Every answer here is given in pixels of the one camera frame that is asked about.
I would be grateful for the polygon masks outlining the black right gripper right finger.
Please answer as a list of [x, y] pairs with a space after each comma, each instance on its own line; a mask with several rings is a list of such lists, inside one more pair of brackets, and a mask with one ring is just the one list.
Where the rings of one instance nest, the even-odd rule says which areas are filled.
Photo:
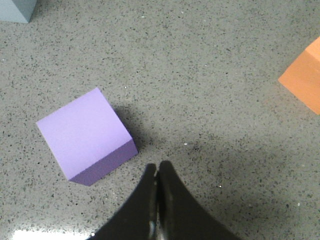
[[149, 238], [157, 238], [157, 217], [165, 240], [238, 240], [192, 196], [170, 161], [149, 165]]

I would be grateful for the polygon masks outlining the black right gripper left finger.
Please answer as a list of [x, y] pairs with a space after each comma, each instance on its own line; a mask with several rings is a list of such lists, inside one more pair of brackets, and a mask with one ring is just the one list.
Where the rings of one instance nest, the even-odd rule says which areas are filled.
[[91, 240], [155, 240], [157, 228], [157, 167], [150, 163], [126, 202]]

